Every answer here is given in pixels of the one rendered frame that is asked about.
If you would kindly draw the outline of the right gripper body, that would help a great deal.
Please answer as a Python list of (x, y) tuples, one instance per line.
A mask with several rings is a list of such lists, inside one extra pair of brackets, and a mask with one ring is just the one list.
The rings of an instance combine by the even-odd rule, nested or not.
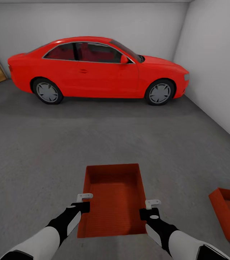
[(151, 210), (147, 210), (146, 208), (139, 209), (139, 212), (142, 221), (146, 220), (146, 217), (149, 213), (156, 213), (160, 217), (158, 208), (151, 208)]

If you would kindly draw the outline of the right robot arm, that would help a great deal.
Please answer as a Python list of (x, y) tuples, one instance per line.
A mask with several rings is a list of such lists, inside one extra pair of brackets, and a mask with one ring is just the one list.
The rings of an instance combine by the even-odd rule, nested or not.
[(146, 231), (162, 249), (166, 250), (174, 260), (230, 260), (230, 257), (211, 244), (200, 241), (160, 220), (158, 208), (161, 201), (146, 200), (146, 208), (139, 209), (140, 218), (146, 220)]

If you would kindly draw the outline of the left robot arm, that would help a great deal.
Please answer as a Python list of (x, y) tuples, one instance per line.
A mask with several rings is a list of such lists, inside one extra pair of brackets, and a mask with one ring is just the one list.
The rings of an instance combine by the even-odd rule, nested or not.
[(79, 224), (82, 213), (90, 212), (90, 202), (83, 202), (83, 199), (91, 198), (92, 193), (78, 194), (76, 203), (72, 203), (37, 234), (10, 249), (0, 260), (51, 260)]

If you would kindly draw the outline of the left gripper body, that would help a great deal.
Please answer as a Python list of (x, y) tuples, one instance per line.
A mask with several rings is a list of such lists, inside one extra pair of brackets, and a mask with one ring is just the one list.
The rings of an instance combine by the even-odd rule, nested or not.
[(80, 205), (82, 207), (82, 213), (90, 212), (90, 202), (72, 203), (71, 205)]

